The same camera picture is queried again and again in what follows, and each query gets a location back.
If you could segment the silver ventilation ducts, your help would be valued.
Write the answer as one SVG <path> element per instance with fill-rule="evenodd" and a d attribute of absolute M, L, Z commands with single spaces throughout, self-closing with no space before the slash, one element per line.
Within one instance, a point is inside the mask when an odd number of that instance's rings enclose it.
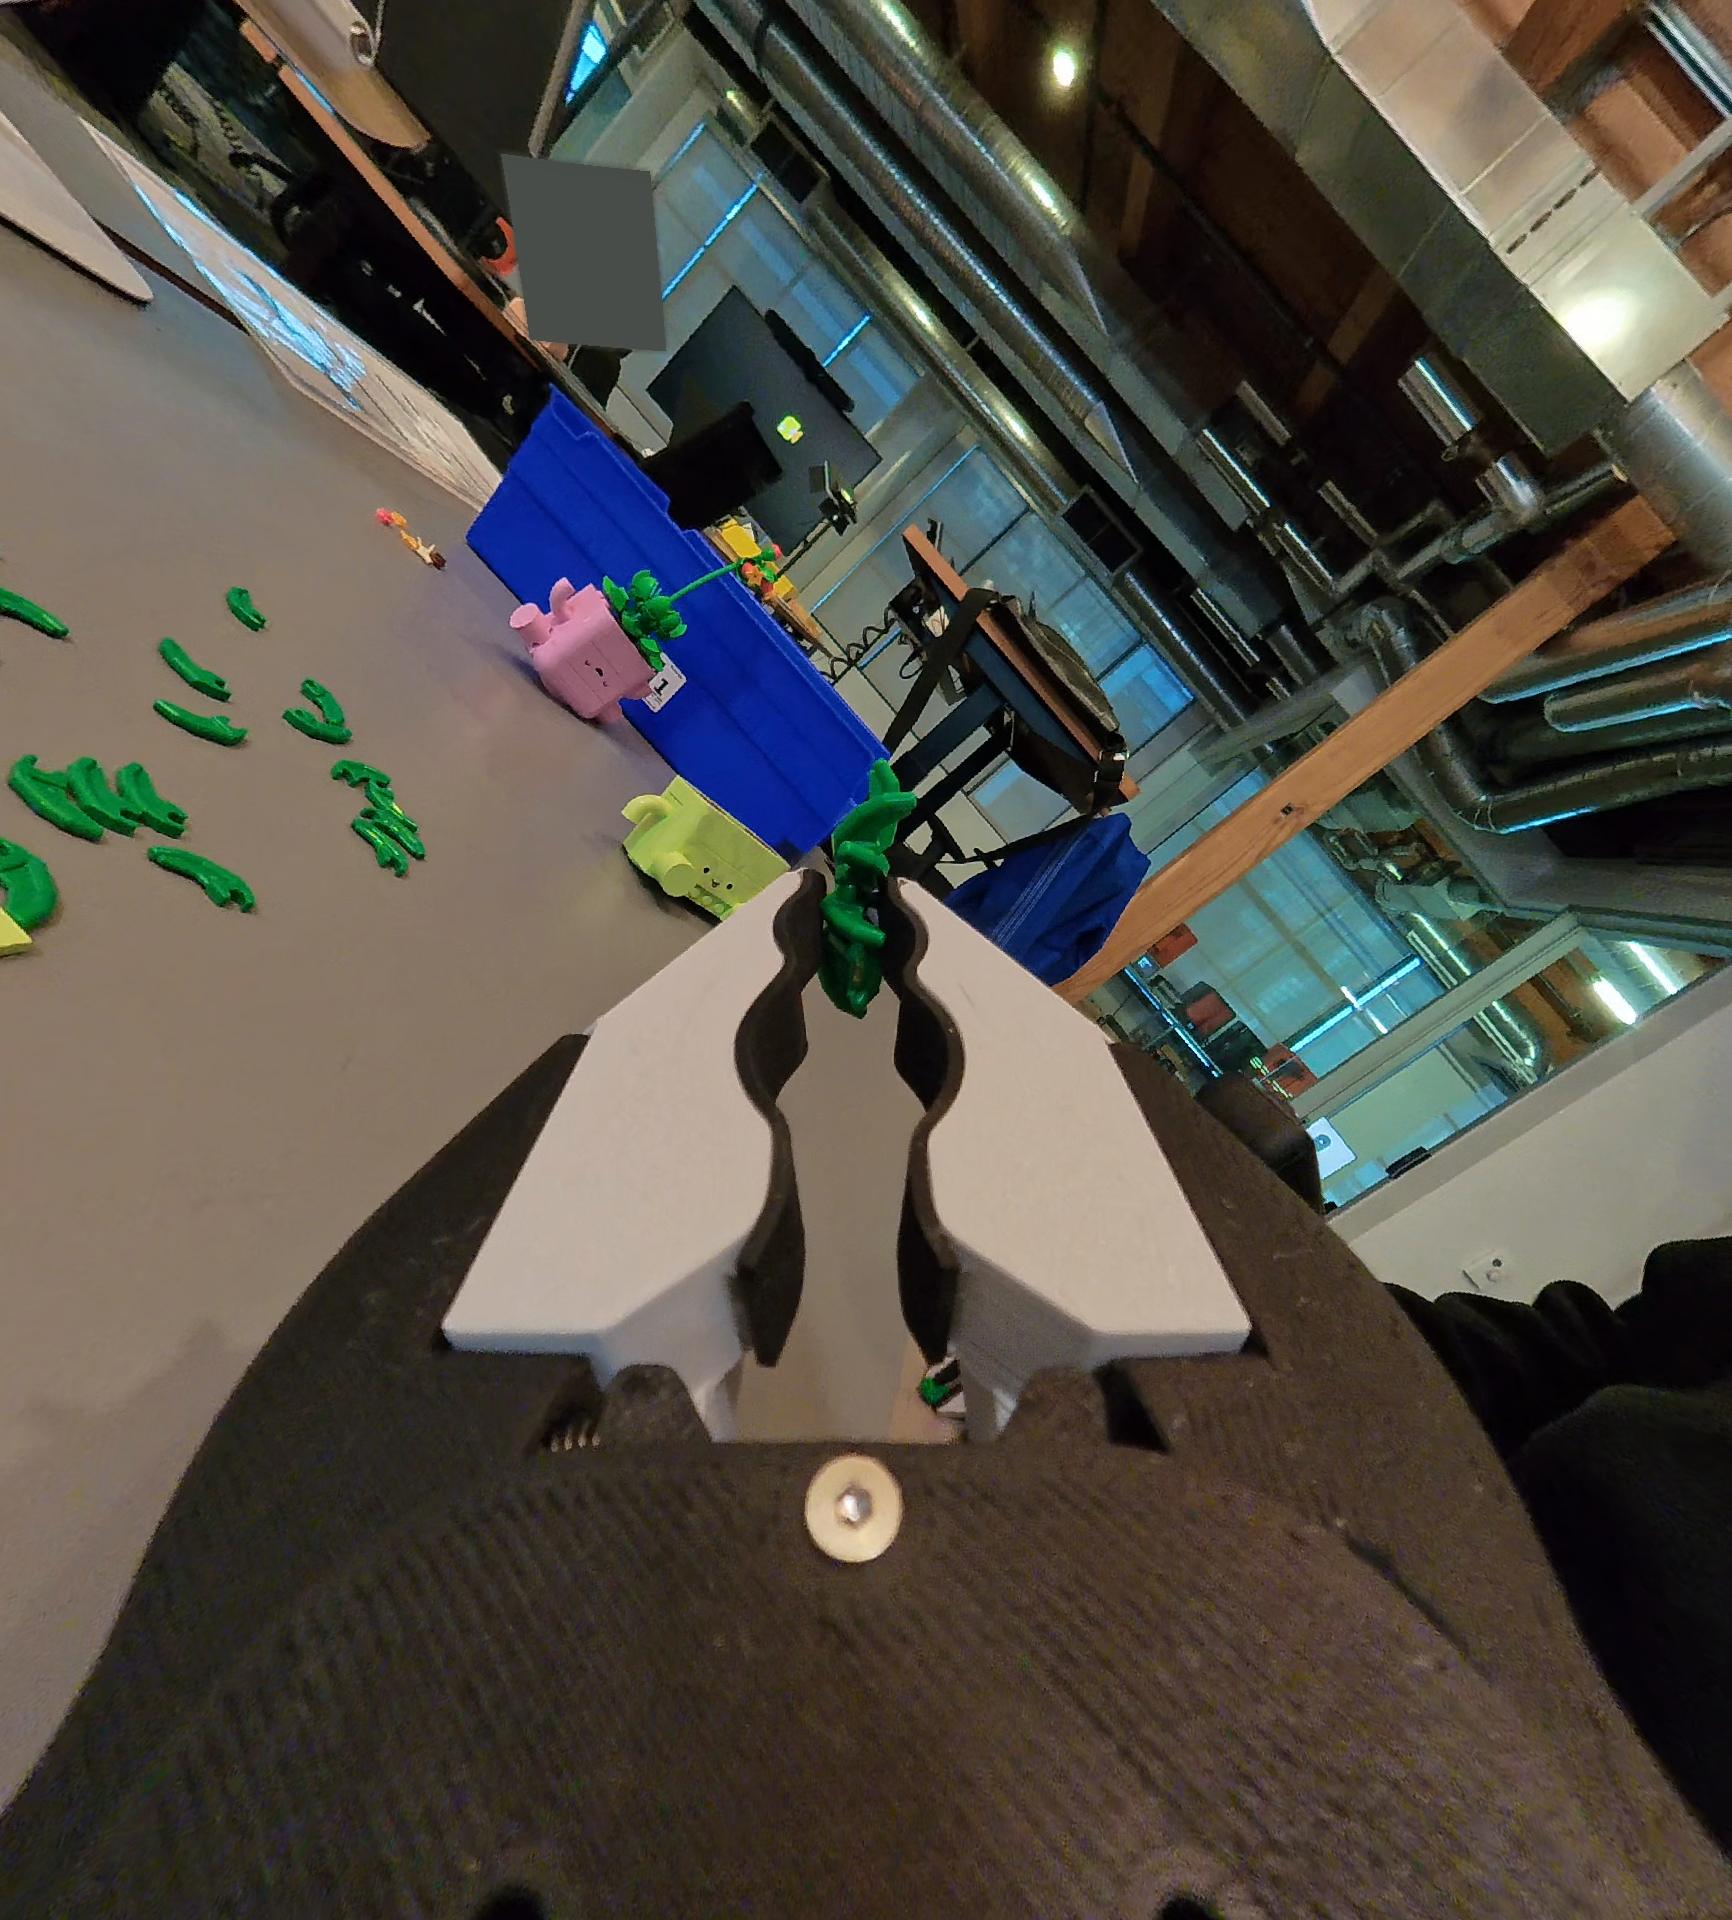
<path fill-rule="evenodd" d="M 1594 435 L 1675 535 L 1477 698 L 1732 609 L 1732 408 L 1693 360 L 1732 286 L 1706 288 L 1655 229 L 1681 179 L 1624 194 L 1465 5 L 1158 8 L 1525 433 Z"/>

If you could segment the black monitor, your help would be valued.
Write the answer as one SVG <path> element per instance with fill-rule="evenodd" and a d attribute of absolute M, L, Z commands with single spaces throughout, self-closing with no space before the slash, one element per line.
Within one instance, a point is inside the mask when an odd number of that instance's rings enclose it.
<path fill-rule="evenodd" d="M 774 309 L 730 290 L 649 381 L 670 439 L 644 467 L 679 528 L 699 533 L 746 510 L 777 548 L 856 492 L 878 449 L 853 424 L 853 396 Z"/>

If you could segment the bushy green toy plant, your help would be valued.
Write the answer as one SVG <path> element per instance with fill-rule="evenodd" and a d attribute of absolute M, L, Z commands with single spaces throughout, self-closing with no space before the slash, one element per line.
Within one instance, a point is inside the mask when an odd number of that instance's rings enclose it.
<path fill-rule="evenodd" d="M 663 646 L 687 631 L 679 613 L 679 600 L 710 582 L 734 578 L 762 608 L 779 599 L 784 556 L 772 545 L 761 545 L 749 556 L 710 569 L 684 587 L 666 589 L 649 569 L 638 569 L 631 582 L 618 585 L 603 578 L 601 589 L 613 608 L 621 633 L 634 642 L 649 672 L 663 670 Z"/>

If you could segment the black-framed wooden desk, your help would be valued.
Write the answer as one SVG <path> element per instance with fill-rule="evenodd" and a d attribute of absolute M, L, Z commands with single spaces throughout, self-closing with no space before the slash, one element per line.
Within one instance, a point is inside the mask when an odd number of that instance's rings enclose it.
<path fill-rule="evenodd" d="M 937 540 L 909 525 L 912 569 L 890 605 L 918 651 L 918 672 L 881 738 L 903 786 L 921 800 L 898 831 L 894 867 L 947 897 L 947 865 L 992 868 L 1013 852 L 1066 831 L 1049 826 L 970 852 L 943 823 L 949 800 L 968 795 L 1000 763 L 1061 795 L 1071 826 L 1132 802 L 1141 786 L 1108 700 L 1071 646 L 1026 616 L 1015 599 L 971 587 Z"/>

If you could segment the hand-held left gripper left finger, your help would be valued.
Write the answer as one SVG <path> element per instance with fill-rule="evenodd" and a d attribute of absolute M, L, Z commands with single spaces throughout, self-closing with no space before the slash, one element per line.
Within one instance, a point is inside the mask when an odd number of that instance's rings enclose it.
<path fill-rule="evenodd" d="M 715 1440 L 777 1365 L 806 1283 L 780 1090 L 806 1061 L 826 877 L 790 872 L 574 1048 L 444 1318 L 458 1350 L 670 1368 Z"/>

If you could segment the blue plastic bin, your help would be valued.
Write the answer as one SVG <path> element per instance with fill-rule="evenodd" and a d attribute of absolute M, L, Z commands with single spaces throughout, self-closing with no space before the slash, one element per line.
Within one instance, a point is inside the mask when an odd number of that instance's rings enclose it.
<path fill-rule="evenodd" d="M 718 564 L 564 393 L 512 455 L 469 545 L 519 602 L 546 602 L 560 578 L 628 582 L 638 569 L 674 589 Z M 679 613 L 684 686 L 659 709 L 628 703 L 628 721 L 758 840 L 808 855 L 868 795 L 878 738 L 737 577 L 692 592 Z"/>

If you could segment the lime green toy pot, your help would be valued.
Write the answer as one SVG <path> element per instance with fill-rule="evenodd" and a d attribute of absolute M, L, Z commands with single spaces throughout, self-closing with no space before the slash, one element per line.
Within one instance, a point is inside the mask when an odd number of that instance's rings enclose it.
<path fill-rule="evenodd" d="M 720 922 L 790 872 L 790 860 L 746 830 L 686 778 L 634 795 L 621 815 L 628 862 L 668 897 Z"/>

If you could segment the scattered green leaf pieces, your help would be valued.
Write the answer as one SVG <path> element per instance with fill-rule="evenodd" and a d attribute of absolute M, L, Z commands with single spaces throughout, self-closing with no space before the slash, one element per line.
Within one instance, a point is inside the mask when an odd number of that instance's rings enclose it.
<path fill-rule="evenodd" d="M 66 639 L 68 622 L 24 592 L 0 582 L 0 618 L 41 636 Z M 201 700 L 158 698 L 154 713 L 184 735 L 222 750 L 241 748 L 250 730 L 228 715 L 234 700 L 228 679 L 198 661 L 178 636 L 159 636 L 159 663 L 181 682 L 184 693 Z M 350 834 L 372 853 L 380 868 L 403 877 L 413 862 L 424 860 L 427 844 L 420 825 L 397 799 L 390 776 L 359 759 L 331 763 L 331 778 L 350 790 L 358 806 Z M 152 771 L 137 763 L 105 765 L 95 755 L 77 755 L 66 765 L 41 765 L 38 755 L 17 755 L 7 773 L 7 786 L 38 823 L 81 842 L 146 834 L 154 842 L 148 860 L 155 868 L 198 884 L 220 909 L 255 912 L 250 883 L 234 868 L 184 844 L 191 813 L 159 792 Z M 45 858 L 0 835 L 0 921 L 15 929 L 15 942 L 47 924 L 59 904 L 57 884 Z"/>

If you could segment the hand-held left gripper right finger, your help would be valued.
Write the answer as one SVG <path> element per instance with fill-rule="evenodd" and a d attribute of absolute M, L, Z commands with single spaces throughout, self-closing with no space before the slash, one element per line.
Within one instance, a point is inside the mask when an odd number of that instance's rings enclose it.
<path fill-rule="evenodd" d="M 1229 1283 L 1104 1034 L 925 888 L 884 891 L 897 1070 L 921 1101 L 898 1294 L 994 1440 L 1047 1368 L 1237 1355 Z"/>

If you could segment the person's black jacket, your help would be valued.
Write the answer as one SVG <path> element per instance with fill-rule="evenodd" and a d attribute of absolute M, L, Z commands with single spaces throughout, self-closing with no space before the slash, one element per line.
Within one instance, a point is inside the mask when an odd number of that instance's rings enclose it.
<path fill-rule="evenodd" d="M 1732 1858 L 1732 1234 L 1610 1305 L 1392 1289 L 1508 1466 L 1610 1690 Z"/>

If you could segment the wooden ceiling beam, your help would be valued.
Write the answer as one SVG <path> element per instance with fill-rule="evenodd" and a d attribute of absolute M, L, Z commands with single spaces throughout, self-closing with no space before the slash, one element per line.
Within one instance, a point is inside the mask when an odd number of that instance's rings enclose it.
<path fill-rule="evenodd" d="M 1132 967 L 1149 946 L 1314 826 L 1335 802 L 1565 631 L 1577 616 L 1672 544 L 1668 523 L 1643 498 L 1624 503 L 1569 540 L 1492 608 L 1156 872 L 1126 904 L 1100 952 L 1057 985 L 1057 996 L 1077 1005 Z"/>

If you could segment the blue bag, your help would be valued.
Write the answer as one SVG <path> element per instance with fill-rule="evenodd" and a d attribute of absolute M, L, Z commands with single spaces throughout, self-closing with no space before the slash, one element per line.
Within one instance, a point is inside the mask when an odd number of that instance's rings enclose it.
<path fill-rule="evenodd" d="M 949 891 L 947 907 L 1026 973 L 1057 986 L 1108 940 L 1149 868 L 1128 821 L 1114 811 L 1013 844 Z"/>

